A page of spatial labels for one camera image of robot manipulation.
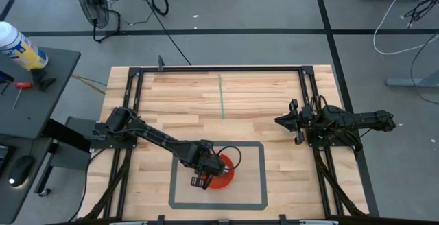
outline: green tape line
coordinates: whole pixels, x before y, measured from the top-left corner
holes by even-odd
[[[219,98],[221,99],[221,119],[224,119],[224,102],[222,101],[222,80],[221,74],[218,74]]]

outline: electric fan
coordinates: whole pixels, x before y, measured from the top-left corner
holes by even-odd
[[[93,25],[93,40],[101,43],[103,40],[119,32],[121,28],[121,15],[108,9],[107,0],[79,0],[82,11],[87,20]],[[104,28],[108,24],[109,12],[117,15],[117,30],[99,40],[96,39],[96,28]]]

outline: red plate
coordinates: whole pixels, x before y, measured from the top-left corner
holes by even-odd
[[[220,154],[221,158],[224,160],[226,167],[228,169],[232,169],[233,168],[233,163],[232,160],[229,159],[229,157],[227,157],[224,154]],[[230,184],[230,182],[232,182],[233,176],[235,175],[235,170],[230,170],[227,174],[223,174],[221,176],[214,176],[210,185],[209,185],[209,189],[223,189],[225,187],[228,186],[228,184]]]

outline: wood plank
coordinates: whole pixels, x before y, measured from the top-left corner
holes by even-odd
[[[111,69],[101,121],[115,106],[122,105],[128,68]],[[331,66],[315,65],[314,71],[319,93],[328,103],[341,106]],[[271,220],[278,219],[279,214],[286,214],[289,219],[323,218],[311,149],[306,142],[294,145],[295,134],[274,123],[275,117],[288,112],[293,97],[302,106],[300,83],[294,71],[146,73],[139,115],[151,126],[182,140],[262,142],[268,206],[263,211],[172,209],[168,205],[171,154],[139,139],[139,147],[132,155],[123,218],[156,220],[158,215],[165,215],[167,220]],[[332,149],[340,186],[367,213],[352,151],[347,147]],[[80,216],[87,214],[105,191],[111,156],[112,150],[107,150],[91,164]],[[335,213],[332,195],[329,199]]]

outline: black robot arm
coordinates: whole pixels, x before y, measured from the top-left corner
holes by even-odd
[[[170,151],[185,167],[195,170],[197,176],[191,180],[194,187],[206,189],[214,176],[227,172],[224,160],[213,151],[212,141],[180,141],[147,125],[128,108],[115,108],[106,127],[110,136],[123,140],[134,134]]]
[[[293,99],[289,105],[289,114],[277,117],[274,121],[288,130],[296,131],[296,144],[304,140],[302,128],[308,129],[309,141],[316,146],[348,145],[356,151],[362,149],[362,144],[355,136],[358,129],[370,128],[376,131],[389,132],[396,126],[393,115],[384,110],[351,114],[337,106],[328,105],[323,96],[313,98],[310,106],[297,111],[298,102]]]

